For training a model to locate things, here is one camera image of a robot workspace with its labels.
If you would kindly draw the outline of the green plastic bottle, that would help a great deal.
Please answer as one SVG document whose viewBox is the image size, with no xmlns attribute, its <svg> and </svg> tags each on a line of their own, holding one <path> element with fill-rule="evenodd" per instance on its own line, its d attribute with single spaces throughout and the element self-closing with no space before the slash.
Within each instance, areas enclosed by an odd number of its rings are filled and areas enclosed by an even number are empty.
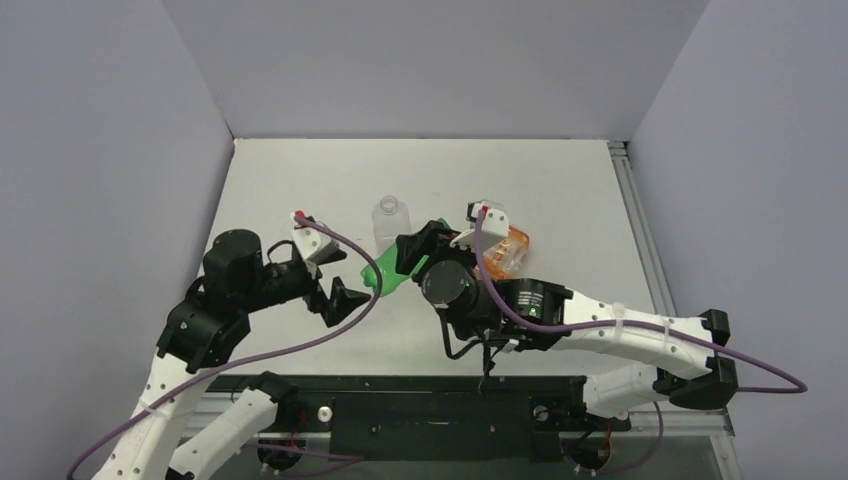
<svg viewBox="0 0 848 480">
<path fill-rule="evenodd" d="M 409 275 L 397 273 L 395 267 L 397 259 L 397 239 L 399 237 L 400 235 L 397 235 L 395 237 L 394 242 L 375 259 L 375 262 L 379 267 L 379 271 L 383 277 L 383 288 L 381 290 L 381 297 L 393 293 L 401 284 L 408 281 L 412 275 L 418 274 L 428 260 L 427 255 L 422 256 L 418 264 L 415 266 L 415 268 Z M 376 291 L 377 274 L 372 266 L 366 264 L 365 267 L 360 271 L 360 276 L 362 278 L 363 284 L 366 287 L 370 288 L 372 291 Z"/>
</svg>

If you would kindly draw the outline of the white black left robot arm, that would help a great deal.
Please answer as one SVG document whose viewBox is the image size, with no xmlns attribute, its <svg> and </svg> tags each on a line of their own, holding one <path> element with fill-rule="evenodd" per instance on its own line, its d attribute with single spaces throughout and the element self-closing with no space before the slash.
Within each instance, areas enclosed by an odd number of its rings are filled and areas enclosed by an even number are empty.
<svg viewBox="0 0 848 480">
<path fill-rule="evenodd" d="M 202 275 L 167 317 L 132 416 L 104 437 L 112 451 L 98 478 L 206 479 L 262 429 L 285 430 L 295 423 L 295 388 L 266 372 L 253 378 L 230 409 L 182 441 L 207 388 L 239 366 L 232 354 L 249 335 L 252 313 L 300 298 L 323 318 L 327 334 L 282 349 L 291 355 L 343 335 L 375 307 L 375 296 L 350 290 L 340 279 L 330 291 L 320 283 L 321 266 L 345 259 L 357 249 L 354 241 L 300 216 L 286 243 L 289 260 L 265 262 L 253 231 L 233 229 L 214 239 Z"/>
</svg>

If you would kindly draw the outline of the orange label plastic bottle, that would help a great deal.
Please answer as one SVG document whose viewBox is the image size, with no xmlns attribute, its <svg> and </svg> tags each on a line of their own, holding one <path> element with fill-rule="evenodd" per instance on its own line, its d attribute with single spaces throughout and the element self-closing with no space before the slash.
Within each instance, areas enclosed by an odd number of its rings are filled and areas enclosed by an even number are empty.
<svg viewBox="0 0 848 480">
<path fill-rule="evenodd" d="M 529 235 L 511 226 L 506 239 L 483 253 L 486 271 L 495 281 L 517 278 L 529 248 Z"/>
</svg>

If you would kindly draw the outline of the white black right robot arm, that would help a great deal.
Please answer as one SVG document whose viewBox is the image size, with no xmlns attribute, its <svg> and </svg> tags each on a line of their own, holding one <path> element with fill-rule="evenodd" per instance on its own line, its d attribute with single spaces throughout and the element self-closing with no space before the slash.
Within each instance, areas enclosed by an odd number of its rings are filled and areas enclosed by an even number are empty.
<svg viewBox="0 0 848 480">
<path fill-rule="evenodd" d="M 668 401 L 699 411 L 725 407 L 739 390 L 736 365 L 718 353 L 730 338 L 723 311 L 676 318 L 593 299 L 532 278 L 484 279 L 468 238 L 437 221 L 396 240 L 395 270 L 410 275 L 446 338 L 484 346 L 484 370 L 509 351 L 581 350 L 631 361 L 589 378 L 564 400 L 566 418 L 588 427 Z"/>
</svg>

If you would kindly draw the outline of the clear square plastic bottle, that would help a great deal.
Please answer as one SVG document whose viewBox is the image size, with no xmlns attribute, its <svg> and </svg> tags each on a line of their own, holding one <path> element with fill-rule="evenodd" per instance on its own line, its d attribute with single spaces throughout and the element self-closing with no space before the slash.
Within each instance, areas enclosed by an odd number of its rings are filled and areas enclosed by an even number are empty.
<svg viewBox="0 0 848 480">
<path fill-rule="evenodd" d="M 408 206 L 393 195 L 386 195 L 377 202 L 371 218 L 378 255 L 393 246 L 398 235 L 411 232 Z"/>
</svg>

